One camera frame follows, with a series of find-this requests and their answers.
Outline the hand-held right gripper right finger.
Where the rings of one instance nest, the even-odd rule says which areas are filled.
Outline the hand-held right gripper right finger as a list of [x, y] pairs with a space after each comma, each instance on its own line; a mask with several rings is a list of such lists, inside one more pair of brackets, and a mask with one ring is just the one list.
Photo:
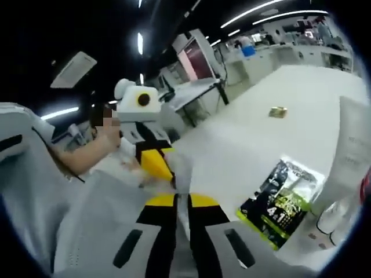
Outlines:
[[213, 198], [188, 197], [191, 249], [200, 277], [279, 277], [269, 244], [246, 224], [230, 221]]

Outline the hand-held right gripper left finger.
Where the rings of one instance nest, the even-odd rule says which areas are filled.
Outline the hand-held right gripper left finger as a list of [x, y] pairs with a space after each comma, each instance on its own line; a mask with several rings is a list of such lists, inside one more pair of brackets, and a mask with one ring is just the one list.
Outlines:
[[61, 225], [54, 277], [170, 277], [176, 198], [131, 197], [116, 208], [89, 198]]

